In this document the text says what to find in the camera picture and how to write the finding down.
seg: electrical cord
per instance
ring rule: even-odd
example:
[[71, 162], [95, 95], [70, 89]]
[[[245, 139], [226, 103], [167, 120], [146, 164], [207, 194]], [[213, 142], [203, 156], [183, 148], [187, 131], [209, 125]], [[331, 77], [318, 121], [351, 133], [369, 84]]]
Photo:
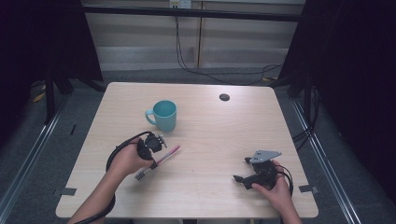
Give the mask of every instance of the electrical cord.
[[[288, 179], [288, 181], [289, 181], [289, 193], [290, 193], [290, 197], [291, 197], [293, 195], [293, 190], [294, 190], [293, 178], [291, 176], [291, 173], [286, 167], [284, 167], [282, 165], [276, 165], [276, 167], [277, 166], [278, 167], [282, 167], [284, 170], [286, 170], [288, 172], [288, 174], [286, 174], [285, 172], [278, 171], [279, 174], [282, 174], [283, 176], [285, 176]], [[282, 217], [280, 218], [280, 224], [283, 224]]]
[[[116, 147], [116, 149], [113, 150], [113, 152], [110, 154], [110, 156], [108, 157], [107, 160], [107, 164], [106, 164], [106, 172], [108, 171], [108, 169], [110, 168], [111, 162], [113, 162], [114, 158], [117, 156], [117, 154], [125, 147], [127, 147], [128, 145], [131, 145], [133, 143], [131, 143], [131, 141], [133, 141], [134, 139], [144, 135], [144, 134], [150, 134], [151, 132], [143, 132], [140, 133], [138, 135], [135, 135], [134, 137], [124, 141], [123, 143], [121, 143], [119, 146]], [[99, 218], [105, 217], [108, 213], [111, 212], [111, 210], [113, 210], [114, 205], [116, 204], [116, 195], [113, 195], [113, 198], [111, 199], [110, 204], [107, 206], [107, 208], [105, 208], [105, 210], [103, 210], [102, 212], [92, 216], [92, 217], [88, 217], [85, 218], [79, 222], [76, 222], [76, 224], [88, 224], [88, 223], [92, 223], [96, 220], [98, 220]]]
[[314, 97], [312, 98], [312, 105], [315, 108], [315, 115], [314, 115], [314, 118], [312, 120], [310, 120], [310, 126], [308, 128], [306, 128], [301, 133], [298, 133], [297, 135], [292, 137], [294, 143], [297, 143], [301, 139], [304, 139], [304, 141], [296, 148], [297, 151], [299, 151], [303, 147], [303, 145], [306, 143], [306, 141], [308, 141], [308, 139], [311, 137], [312, 133], [314, 132], [317, 120], [318, 120], [318, 110], [319, 110], [320, 100], [319, 100], [318, 90], [316, 89], [316, 87], [313, 86], [312, 89], [314, 90]]
[[[179, 28], [178, 28], [178, 17], [175, 16], [175, 23], [176, 23], [176, 37], [177, 37], [177, 63], [178, 65], [186, 72], [195, 74], [195, 75], [200, 75], [200, 76], [206, 76], [210, 77], [212, 79], [215, 79], [216, 81], [228, 84], [228, 85], [237, 85], [237, 86], [250, 86], [253, 84], [256, 84], [264, 78], [264, 73], [269, 72], [282, 64], [269, 64], [264, 66], [264, 68], [260, 72], [251, 72], [251, 73], [236, 73], [236, 72], [231, 72], [231, 73], [203, 73], [203, 72], [198, 72], [198, 71], [192, 71], [190, 68], [184, 63], [184, 59], [181, 53], [181, 44], [180, 44], [180, 35], [179, 35]], [[260, 78], [249, 82], [249, 83], [232, 83], [228, 81], [224, 81], [222, 79], [219, 79], [217, 77], [213, 77], [215, 75], [261, 75]]]

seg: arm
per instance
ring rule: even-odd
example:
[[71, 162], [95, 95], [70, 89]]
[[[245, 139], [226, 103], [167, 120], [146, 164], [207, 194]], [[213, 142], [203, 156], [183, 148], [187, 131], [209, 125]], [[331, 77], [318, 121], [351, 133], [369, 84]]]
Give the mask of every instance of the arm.
[[[113, 198], [114, 193], [122, 180], [129, 174], [133, 174], [142, 167], [149, 167], [153, 161], [142, 160], [136, 151], [136, 144], [125, 147], [114, 158], [110, 168], [103, 176], [95, 190], [81, 205], [76, 213], [67, 223], [76, 223], [87, 217], [94, 216], [107, 208]], [[101, 218], [94, 223], [104, 223], [105, 218]]]
[[252, 184], [251, 187], [261, 193], [270, 202], [270, 204], [279, 212], [285, 224], [303, 223], [294, 207], [293, 201], [291, 200], [289, 186], [288, 183], [286, 183], [285, 176], [279, 174], [277, 176], [276, 185], [271, 190], [268, 190], [258, 184]]

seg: mug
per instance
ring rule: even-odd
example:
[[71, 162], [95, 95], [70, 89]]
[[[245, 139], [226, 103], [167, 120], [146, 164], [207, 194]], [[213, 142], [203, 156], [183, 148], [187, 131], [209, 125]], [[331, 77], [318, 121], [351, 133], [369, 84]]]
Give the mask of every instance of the mug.
[[175, 103], [169, 100], [162, 100], [146, 111], [147, 121], [157, 126], [160, 131], [171, 132], [176, 127], [177, 107]]

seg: wrist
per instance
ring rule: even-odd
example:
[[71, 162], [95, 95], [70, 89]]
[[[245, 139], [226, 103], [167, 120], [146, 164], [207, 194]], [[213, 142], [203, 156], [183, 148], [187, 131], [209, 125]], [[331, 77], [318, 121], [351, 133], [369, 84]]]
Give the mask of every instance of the wrist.
[[297, 210], [295, 209], [294, 205], [287, 205], [287, 206], [282, 206], [277, 210], [282, 217], [283, 221], [285, 224], [299, 224], [302, 223], [301, 219], [297, 213]]
[[114, 182], [118, 185], [126, 176], [127, 175], [123, 171], [117, 169], [109, 169], [105, 174], [105, 177], [108, 181]]

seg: table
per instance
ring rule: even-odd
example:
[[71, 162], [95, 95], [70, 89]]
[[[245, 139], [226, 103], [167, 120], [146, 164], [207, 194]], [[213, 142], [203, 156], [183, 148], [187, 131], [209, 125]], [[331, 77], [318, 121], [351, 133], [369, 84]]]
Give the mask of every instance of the table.
[[[229, 101], [219, 96], [226, 93]], [[267, 87], [110, 83], [82, 146], [56, 214], [71, 217], [105, 173], [111, 151], [141, 133], [161, 133], [144, 116], [162, 100], [177, 104], [177, 126], [163, 133], [168, 148], [180, 150], [141, 180], [130, 175], [116, 192], [108, 217], [118, 218], [263, 218], [277, 212], [256, 191], [246, 190], [233, 175], [253, 175], [245, 157], [255, 150], [282, 152], [276, 160], [294, 180], [293, 201], [300, 217], [315, 217], [318, 208], [274, 90]]]

